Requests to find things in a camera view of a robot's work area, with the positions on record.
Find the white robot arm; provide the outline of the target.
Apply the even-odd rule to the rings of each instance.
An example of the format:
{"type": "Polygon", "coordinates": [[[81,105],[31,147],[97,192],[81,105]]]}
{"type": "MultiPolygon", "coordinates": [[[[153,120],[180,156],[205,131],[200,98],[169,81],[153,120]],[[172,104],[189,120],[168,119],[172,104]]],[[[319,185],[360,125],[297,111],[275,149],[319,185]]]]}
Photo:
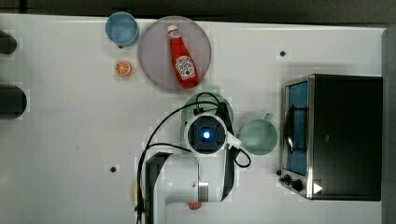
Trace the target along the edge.
{"type": "Polygon", "coordinates": [[[241,147],[226,112],[202,113],[185,124],[188,153],[158,152],[146,161],[145,224],[166,224],[170,203],[219,203],[233,190],[232,151],[241,147]]]}

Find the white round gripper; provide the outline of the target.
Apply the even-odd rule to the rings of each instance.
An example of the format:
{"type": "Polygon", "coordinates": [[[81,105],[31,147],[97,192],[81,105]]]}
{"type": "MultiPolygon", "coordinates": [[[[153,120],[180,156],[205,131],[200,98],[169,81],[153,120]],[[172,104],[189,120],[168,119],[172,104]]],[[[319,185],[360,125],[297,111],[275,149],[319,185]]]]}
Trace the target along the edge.
{"type": "Polygon", "coordinates": [[[199,156],[216,154],[232,147],[239,149],[242,145],[242,141],[227,130],[225,121],[210,113],[189,119],[185,125],[184,138],[187,148],[199,156]]]}

